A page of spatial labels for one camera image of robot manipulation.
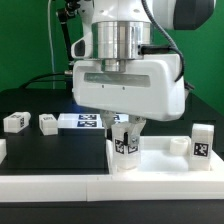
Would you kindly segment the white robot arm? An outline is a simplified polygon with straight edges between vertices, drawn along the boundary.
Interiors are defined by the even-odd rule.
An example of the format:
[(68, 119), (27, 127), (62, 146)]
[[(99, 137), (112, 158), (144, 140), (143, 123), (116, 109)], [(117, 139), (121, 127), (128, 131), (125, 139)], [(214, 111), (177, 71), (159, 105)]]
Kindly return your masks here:
[(84, 37), (71, 48), (75, 101), (100, 110), (106, 138), (136, 147), (148, 119), (181, 117), (192, 88), (174, 40), (155, 46), (152, 32), (195, 30), (216, 0), (82, 0), (81, 6)]

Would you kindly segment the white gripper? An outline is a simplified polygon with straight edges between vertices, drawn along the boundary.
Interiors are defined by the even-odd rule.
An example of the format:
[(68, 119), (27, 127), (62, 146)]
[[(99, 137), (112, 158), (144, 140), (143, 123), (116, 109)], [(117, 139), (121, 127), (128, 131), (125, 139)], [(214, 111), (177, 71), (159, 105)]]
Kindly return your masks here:
[(73, 68), (73, 95), (78, 105), (101, 110), (106, 139), (112, 138), (115, 112), (130, 115), (128, 144), (134, 147), (139, 145), (145, 118), (171, 121), (184, 113), (184, 80), (179, 71), (176, 54), (130, 60), (122, 73), (102, 71), (98, 60), (81, 60)]

